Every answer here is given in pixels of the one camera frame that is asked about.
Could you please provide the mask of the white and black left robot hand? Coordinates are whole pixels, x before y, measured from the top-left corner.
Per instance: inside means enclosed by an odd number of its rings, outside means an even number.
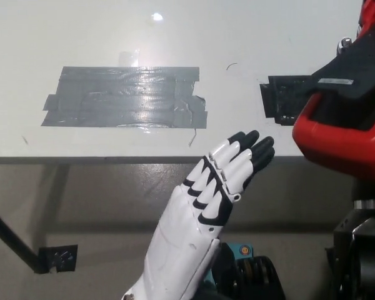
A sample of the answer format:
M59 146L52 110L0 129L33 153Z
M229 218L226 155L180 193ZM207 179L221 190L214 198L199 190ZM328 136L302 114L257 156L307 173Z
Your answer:
M239 131L208 151L173 189L143 272L123 299L192 299L219 250L234 204L274 155L274 139L257 130Z

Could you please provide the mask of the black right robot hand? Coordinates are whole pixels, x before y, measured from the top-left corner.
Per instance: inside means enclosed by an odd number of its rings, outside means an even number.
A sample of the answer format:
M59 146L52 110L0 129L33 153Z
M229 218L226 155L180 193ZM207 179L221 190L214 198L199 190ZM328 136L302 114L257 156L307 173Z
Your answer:
M354 182L352 199L354 201L375 200L375 181L357 179Z

